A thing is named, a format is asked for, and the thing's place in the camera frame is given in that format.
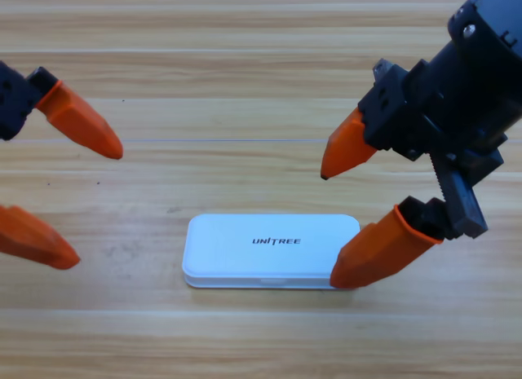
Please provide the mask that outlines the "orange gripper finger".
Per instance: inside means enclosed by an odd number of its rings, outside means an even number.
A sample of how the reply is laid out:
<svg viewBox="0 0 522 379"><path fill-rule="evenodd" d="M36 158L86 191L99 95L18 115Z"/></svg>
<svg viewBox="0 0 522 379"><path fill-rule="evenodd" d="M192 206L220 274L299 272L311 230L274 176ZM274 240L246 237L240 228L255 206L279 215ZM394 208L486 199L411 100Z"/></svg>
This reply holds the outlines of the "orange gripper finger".
<svg viewBox="0 0 522 379"><path fill-rule="evenodd" d="M358 289L395 275L442 241L411 227L398 205L340 250L330 274L336 289Z"/></svg>
<svg viewBox="0 0 522 379"><path fill-rule="evenodd" d="M18 206L1 206L1 252L59 270L81 261L53 227Z"/></svg>

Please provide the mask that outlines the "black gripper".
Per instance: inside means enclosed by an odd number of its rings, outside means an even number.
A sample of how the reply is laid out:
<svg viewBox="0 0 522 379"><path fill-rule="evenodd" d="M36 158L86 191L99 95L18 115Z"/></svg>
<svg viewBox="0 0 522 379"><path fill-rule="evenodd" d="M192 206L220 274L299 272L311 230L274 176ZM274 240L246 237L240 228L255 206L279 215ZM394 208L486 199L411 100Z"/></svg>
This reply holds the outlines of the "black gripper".
<svg viewBox="0 0 522 379"><path fill-rule="evenodd" d="M110 159L123 157L122 142L109 123L45 68L38 67L24 77L2 61L0 83L1 140L15 138L27 116L37 108L75 143Z"/></svg>
<svg viewBox="0 0 522 379"><path fill-rule="evenodd" d="M377 150L428 155L441 199L409 197L400 211L433 238L477 237L487 224L474 186L503 162L506 132L521 117L521 12L466 3L449 20L450 42L405 70L374 66L374 86L328 138L321 177L366 163Z"/></svg>

